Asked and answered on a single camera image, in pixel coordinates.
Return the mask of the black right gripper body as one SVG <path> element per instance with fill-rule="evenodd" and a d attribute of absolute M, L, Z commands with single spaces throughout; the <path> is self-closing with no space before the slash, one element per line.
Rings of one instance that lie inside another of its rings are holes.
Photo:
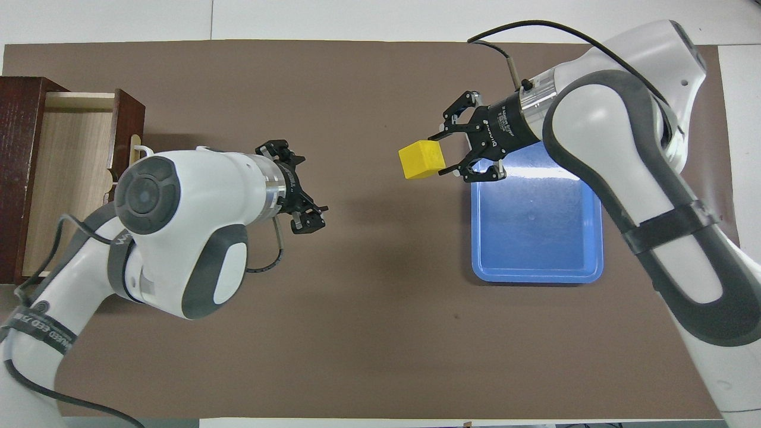
<path fill-rule="evenodd" d="M 504 158 L 539 138 L 530 129 L 521 109 L 519 95 L 476 108 L 476 154 L 478 158 Z"/>

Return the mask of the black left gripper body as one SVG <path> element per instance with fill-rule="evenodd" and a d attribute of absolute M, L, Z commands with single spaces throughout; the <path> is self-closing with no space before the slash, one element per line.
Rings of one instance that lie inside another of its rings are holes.
<path fill-rule="evenodd" d="M 305 159 L 291 159 L 287 162 L 275 160 L 275 165 L 282 171 L 286 184 L 285 197 L 278 198 L 278 212 L 280 214 L 294 216 L 294 214 L 298 213 L 302 215 L 310 208 L 295 171 L 296 166 L 304 161 Z"/>

